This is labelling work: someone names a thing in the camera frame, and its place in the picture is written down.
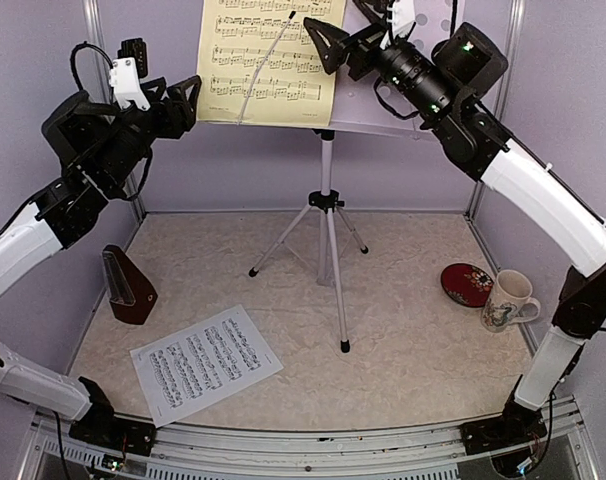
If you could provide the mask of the white perforated music stand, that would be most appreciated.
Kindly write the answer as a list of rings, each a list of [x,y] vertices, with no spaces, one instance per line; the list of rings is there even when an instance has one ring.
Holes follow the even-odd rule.
[[[339,229],[353,354],[443,339],[466,316],[440,275],[472,245],[462,216],[471,182],[426,134],[342,132],[330,149],[335,184],[356,202],[353,215],[370,246],[360,253]],[[318,234],[303,219],[290,243],[244,284],[250,317],[284,360],[339,352],[334,285],[315,277]]]

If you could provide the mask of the yellow sheet music page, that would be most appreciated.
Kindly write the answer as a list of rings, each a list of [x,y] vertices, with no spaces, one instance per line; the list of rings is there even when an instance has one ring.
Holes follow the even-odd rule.
[[[325,73],[305,18],[342,24],[333,0],[218,0],[202,5],[200,122],[325,127],[335,77]]]

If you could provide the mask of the white sheet music page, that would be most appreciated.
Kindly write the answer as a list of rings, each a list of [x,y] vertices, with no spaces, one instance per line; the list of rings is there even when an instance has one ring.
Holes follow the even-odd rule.
[[[154,425],[164,427],[283,369],[236,305],[130,352]]]

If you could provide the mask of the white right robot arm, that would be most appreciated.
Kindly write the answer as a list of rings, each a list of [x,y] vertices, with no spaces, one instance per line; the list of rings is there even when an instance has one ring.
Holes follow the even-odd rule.
[[[395,1],[368,11],[367,18],[368,25],[354,34],[304,20],[324,70],[347,66],[353,80],[376,73],[392,85],[457,168],[510,200],[570,259],[551,327],[494,418],[495,436],[514,444],[538,423],[556,384],[606,320],[606,219],[483,105],[508,67],[487,35],[462,23],[425,56],[408,38],[411,3]]]

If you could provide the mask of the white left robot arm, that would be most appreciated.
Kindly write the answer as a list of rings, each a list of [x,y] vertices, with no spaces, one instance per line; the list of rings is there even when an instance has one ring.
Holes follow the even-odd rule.
[[[0,297],[37,265],[87,235],[112,200],[129,200],[127,177],[150,160],[158,139],[178,139],[196,123],[201,79],[142,86],[142,106],[91,101],[85,90],[64,100],[42,134],[61,174],[26,199],[0,229]],[[98,442],[116,443],[123,424],[99,385],[29,361],[0,342],[0,393],[49,409]]]

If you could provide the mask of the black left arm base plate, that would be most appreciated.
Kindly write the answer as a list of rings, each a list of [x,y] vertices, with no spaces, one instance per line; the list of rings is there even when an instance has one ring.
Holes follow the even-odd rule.
[[[144,457],[151,455],[156,428],[152,423],[120,417],[80,420],[69,429],[72,439]]]

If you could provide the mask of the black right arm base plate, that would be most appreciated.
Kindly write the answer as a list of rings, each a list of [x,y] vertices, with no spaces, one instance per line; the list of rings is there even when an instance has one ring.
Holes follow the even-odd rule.
[[[476,455],[545,437],[547,428],[542,420],[533,422],[506,419],[502,416],[466,422],[460,426],[467,455]]]

